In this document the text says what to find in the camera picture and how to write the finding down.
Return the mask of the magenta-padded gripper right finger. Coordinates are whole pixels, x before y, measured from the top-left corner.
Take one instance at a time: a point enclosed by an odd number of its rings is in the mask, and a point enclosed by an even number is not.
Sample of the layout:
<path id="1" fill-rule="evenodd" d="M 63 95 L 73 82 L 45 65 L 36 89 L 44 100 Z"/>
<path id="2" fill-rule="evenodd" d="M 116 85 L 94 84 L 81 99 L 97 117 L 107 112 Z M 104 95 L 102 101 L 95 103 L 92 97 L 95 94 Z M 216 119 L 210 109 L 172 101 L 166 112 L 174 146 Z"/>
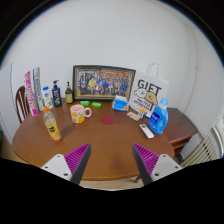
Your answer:
<path id="1" fill-rule="evenodd" d="M 138 144 L 132 145 L 132 154 L 144 185 L 180 171 L 182 167 L 167 154 L 158 155 Z"/>

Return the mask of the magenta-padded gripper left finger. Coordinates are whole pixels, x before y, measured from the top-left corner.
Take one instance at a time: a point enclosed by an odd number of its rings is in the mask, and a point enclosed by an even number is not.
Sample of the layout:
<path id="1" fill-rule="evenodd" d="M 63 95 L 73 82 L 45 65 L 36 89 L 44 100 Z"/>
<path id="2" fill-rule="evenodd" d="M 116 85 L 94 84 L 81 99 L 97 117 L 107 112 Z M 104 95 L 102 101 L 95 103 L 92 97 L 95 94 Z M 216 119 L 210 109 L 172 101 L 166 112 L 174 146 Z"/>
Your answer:
<path id="1" fill-rule="evenodd" d="M 79 185 L 90 155 L 91 144 L 87 143 L 66 155 L 56 154 L 42 169 Z"/>

